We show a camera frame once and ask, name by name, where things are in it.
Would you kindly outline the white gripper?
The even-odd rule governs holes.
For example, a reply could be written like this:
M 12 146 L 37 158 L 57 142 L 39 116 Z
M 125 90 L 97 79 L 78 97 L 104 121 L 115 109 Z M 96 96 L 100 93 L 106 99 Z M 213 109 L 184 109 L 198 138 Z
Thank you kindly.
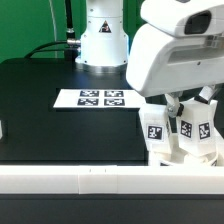
M 203 87 L 194 99 L 209 104 L 220 91 L 216 84 L 224 83 L 224 47 L 210 47 L 207 41 L 206 36 L 172 37 L 143 25 L 131 46 L 127 82 L 144 97 L 167 93 L 171 118 L 182 115 L 184 90 Z

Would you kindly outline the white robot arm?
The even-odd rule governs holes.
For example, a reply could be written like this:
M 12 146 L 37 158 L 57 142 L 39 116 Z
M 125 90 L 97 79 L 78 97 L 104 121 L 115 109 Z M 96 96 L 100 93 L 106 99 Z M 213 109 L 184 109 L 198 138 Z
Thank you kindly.
M 76 61 L 96 72 L 125 66 L 143 97 L 224 83 L 224 0 L 144 0 L 140 16 L 129 41 L 119 0 L 87 0 Z

